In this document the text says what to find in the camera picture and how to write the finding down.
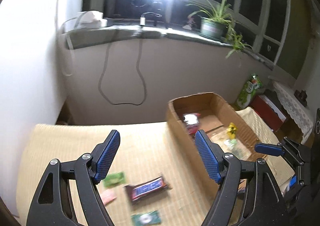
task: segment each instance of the silver screw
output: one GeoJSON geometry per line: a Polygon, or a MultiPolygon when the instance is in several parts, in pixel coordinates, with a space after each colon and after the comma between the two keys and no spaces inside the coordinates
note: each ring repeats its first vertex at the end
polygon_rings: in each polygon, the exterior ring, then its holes
{"type": "Polygon", "coordinates": [[[89,159],[91,157],[91,155],[90,154],[84,154],[83,156],[82,156],[82,159],[84,159],[84,160],[87,160],[87,159],[89,159]]]}
{"type": "Polygon", "coordinates": [[[231,159],[231,158],[233,158],[233,154],[231,154],[231,153],[226,153],[226,154],[224,154],[224,157],[225,157],[226,159],[231,159]]]}
{"type": "Polygon", "coordinates": [[[259,159],[258,159],[258,163],[259,163],[260,165],[264,165],[264,164],[266,163],[266,161],[265,161],[263,158],[259,158],[259,159]]]}
{"type": "Polygon", "coordinates": [[[50,161],[50,165],[55,165],[55,164],[57,164],[58,163],[58,159],[52,159],[51,161],[50,161]]]}

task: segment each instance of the white lace tablecloth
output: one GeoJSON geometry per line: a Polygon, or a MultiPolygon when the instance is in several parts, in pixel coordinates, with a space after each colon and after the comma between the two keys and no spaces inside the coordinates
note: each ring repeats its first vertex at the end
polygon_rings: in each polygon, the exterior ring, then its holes
{"type": "Polygon", "coordinates": [[[303,133],[301,144],[306,143],[313,129],[313,116],[308,108],[305,108],[295,97],[291,88],[273,81],[273,89],[277,93],[278,99],[290,117],[298,125],[303,133]]]}

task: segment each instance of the pink packet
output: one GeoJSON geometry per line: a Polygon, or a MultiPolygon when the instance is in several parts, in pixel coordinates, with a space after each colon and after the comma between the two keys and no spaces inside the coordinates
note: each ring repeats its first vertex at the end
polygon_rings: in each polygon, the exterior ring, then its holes
{"type": "Polygon", "coordinates": [[[116,193],[111,189],[107,189],[102,192],[102,194],[100,194],[100,197],[104,206],[117,198],[116,193]]]}

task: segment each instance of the potted plant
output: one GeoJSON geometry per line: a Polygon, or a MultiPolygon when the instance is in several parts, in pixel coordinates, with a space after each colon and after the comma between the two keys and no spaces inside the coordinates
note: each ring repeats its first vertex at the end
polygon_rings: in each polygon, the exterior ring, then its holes
{"type": "Polygon", "coordinates": [[[230,30],[231,30],[231,33],[228,35],[228,39],[232,45],[232,49],[228,52],[228,54],[226,55],[226,58],[229,58],[230,55],[232,55],[234,52],[237,52],[237,53],[242,52],[246,46],[252,48],[251,45],[242,42],[241,34],[238,35],[232,27],[230,30]]]}
{"type": "Polygon", "coordinates": [[[209,12],[204,7],[195,5],[195,4],[187,4],[186,6],[197,6],[200,9],[191,13],[188,18],[191,18],[193,15],[203,12],[208,17],[201,18],[201,28],[200,34],[204,36],[208,36],[214,39],[221,39],[221,37],[225,37],[228,30],[232,28],[232,15],[227,13],[227,8],[230,7],[230,4],[226,4],[227,0],[222,0],[220,5],[214,7],[209,0],[206,0],[210,4],[209,12]]]}

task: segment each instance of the black speaker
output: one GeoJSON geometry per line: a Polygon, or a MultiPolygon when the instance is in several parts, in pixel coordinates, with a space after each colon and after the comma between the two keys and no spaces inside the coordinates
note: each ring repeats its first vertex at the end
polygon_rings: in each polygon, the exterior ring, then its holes
{"type": "Polygon", "coordinates": [[[311,181],[318,177],[320,173],[320,108],[317,110],[316,124],[315,124],[315,140],[311,147],[311,181]]]}

